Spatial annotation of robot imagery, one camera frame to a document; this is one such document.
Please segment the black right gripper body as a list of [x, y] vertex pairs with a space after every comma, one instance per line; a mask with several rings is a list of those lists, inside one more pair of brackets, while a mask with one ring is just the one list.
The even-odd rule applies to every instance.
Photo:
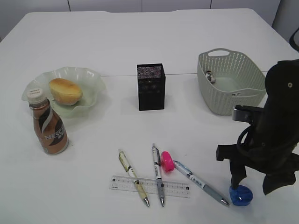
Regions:
[[296, 172], [299, 156], [299, 62], [279, 61], [265, 78], [268, 98], [260, 119], [234, 145], [218, 145], [216, 159], [235, 160], [267, 174]]

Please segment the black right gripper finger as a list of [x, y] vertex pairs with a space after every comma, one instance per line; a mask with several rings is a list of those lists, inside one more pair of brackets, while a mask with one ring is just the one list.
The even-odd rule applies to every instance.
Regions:
[[240, 182], [247, 177], [246, 168], [238, 161], [230, 160], [231, 186], [236, 189]]
[[268, 195], [269, 193], [284, 186], [293, 185], [296, 182], [296, 176], [294, 172], [267, 174], [263, 180], [263, 193]]

